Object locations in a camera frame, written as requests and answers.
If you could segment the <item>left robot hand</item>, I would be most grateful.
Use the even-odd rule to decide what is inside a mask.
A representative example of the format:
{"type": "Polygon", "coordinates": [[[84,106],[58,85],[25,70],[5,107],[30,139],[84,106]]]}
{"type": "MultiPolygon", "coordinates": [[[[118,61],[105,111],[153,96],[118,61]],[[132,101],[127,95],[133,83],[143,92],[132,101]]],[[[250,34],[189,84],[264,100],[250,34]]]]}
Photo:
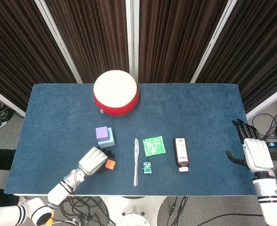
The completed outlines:
{"type": "Polygon", "coordinates": [[[107,168],[105,167],[107,160],[114,160],[115,154],[109,149],[93,146],[78,163],[79,168],[86,176],[93,174],[102,174],[107,168]]]}

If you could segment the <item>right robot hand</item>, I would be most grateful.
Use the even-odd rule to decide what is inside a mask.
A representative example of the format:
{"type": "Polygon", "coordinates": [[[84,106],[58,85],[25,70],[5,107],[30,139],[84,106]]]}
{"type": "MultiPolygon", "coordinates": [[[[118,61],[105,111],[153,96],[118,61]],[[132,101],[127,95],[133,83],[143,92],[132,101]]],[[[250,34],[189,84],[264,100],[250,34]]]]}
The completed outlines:
{"type": "Polygon", "coordinates": [[[238,132],[243,147],[244,158],[235,158],[232,153],[227,150],[226,155],[228,159],[234,164],[247,167],[252,173],[271,171],[274,168],[273,161],[268,146],[265,141],[261,140],[258,130],[240,119],[232,121],[232,124],[238,132]]]}

